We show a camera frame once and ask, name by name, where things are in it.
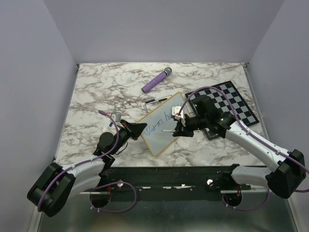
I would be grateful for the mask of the yellow framed whiteboard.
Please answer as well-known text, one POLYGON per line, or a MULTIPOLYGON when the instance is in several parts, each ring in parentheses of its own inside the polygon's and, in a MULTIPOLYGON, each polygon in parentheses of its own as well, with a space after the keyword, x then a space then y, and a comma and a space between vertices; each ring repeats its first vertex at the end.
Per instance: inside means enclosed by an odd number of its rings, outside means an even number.
POLYGON ((177 122, 171 118, 171 108, 182 106, 183 103, 182 93, 177 92, 137 121, 147 123, 141 137, 152 156, 159 155, 177 139, 172 136, 171 132, 162 132, 162 130, 175 129, 177 122))

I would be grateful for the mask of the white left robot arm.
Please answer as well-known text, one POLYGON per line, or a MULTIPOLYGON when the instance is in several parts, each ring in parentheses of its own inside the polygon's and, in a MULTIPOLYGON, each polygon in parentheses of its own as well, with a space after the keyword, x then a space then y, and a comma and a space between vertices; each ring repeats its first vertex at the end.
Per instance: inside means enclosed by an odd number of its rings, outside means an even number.
POLYGON ((106 177, 101 174, 111 167, 114 155, 129 140, 137 140, 147 123, 129 123, 121 120, 116 134, 104 132, 90 158, 79 163, 60 166, 49 164, 27 193, 27 199, 38 211, 53 217, 67 200, 85 190, 104 190, 106 177))

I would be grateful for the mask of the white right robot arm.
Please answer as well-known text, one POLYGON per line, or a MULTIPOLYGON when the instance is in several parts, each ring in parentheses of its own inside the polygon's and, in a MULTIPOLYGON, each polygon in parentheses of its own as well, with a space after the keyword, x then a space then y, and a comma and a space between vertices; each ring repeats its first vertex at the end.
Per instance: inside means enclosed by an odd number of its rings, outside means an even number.
POLYGON ((258 158, 265 167, 236 166, 222 177, 227 189, 239 184, 263 186, 277 196, 288 199, 306 178, 303 153, 289 151, 250 130, 230 112, 218 109, 212 99, 201 95, 193 99, 197 115, 189 117, 183 107, 174 106, 171 116, 177 122, 174 137, 193 137, 194 131, 209 129, 222 138, 228 139, 258 158))

